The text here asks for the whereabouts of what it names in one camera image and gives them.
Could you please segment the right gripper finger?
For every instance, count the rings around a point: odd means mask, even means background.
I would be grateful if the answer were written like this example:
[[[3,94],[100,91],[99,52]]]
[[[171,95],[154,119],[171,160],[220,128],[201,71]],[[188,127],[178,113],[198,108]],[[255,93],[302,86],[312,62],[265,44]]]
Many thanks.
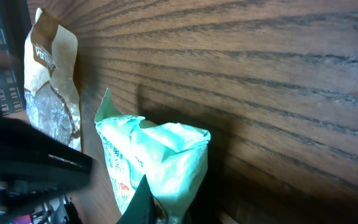
[[[155,203],[147,178],[144,175],[122,217],[117,224],[154,224]]]

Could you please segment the teal white snack packet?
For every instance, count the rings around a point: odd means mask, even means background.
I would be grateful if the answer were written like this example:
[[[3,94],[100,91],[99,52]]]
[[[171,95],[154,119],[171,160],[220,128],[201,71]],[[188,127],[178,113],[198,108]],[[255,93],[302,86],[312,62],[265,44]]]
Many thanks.
[[[181,123],[157,125],[122,114],[106,90],[94,122],[121,215],[133,216],[146,179],[156,223],[183,223],[208,170],[209,131]]]

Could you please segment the brown snack packet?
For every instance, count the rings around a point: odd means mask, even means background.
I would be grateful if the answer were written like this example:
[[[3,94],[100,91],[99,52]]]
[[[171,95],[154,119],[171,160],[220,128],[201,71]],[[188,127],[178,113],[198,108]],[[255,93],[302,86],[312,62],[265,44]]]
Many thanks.
[[[73,81],[76,35],[38,8],[24,50],[24,97],[31,125],[80,151],[80,97]]]

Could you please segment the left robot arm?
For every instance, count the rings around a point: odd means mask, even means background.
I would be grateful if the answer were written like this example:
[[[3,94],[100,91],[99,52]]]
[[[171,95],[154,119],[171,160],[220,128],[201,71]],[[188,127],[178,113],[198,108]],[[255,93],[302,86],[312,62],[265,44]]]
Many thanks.
[[[0,223],[90,184],[93,158],[0,112]]]

